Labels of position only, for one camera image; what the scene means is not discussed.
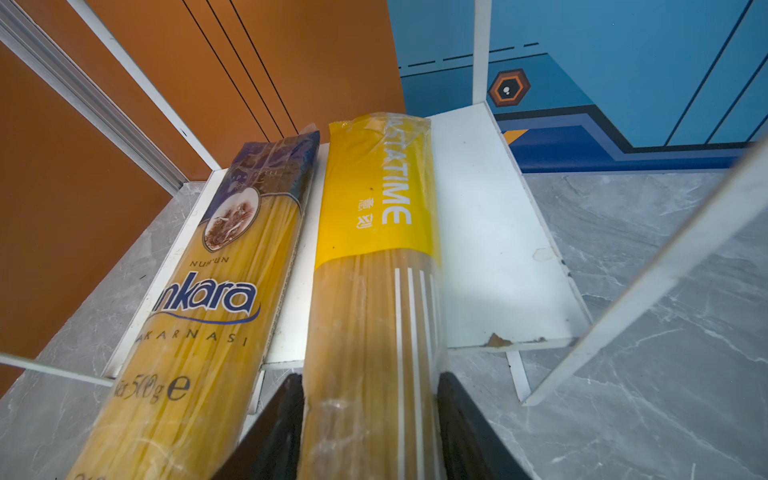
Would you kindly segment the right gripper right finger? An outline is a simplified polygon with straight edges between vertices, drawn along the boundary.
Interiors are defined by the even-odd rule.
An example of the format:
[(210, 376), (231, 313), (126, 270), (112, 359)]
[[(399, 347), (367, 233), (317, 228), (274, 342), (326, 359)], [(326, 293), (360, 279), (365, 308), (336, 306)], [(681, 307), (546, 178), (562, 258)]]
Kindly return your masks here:
[(437, 406), (447, 479), (531, 479), (451, 372), (440, 374)]

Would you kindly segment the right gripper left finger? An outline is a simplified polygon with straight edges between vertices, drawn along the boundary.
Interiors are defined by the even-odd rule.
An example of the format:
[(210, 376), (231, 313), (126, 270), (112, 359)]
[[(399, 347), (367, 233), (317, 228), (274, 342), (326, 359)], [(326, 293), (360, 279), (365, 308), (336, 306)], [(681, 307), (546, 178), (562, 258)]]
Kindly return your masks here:
[(212, 479), (296, 479), (303, 415), (302, 376), (290, 374)]

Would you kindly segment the blue yellow spaghetti bag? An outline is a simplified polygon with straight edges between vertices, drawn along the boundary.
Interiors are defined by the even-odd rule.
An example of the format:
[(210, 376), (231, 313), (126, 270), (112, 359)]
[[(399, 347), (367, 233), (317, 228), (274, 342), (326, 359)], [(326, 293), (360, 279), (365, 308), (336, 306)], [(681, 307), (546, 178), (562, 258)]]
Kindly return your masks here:
[(246, 143), (150, 308), (73, 479), (208, 479), (234, 450), (279, 313), (320, 134)]

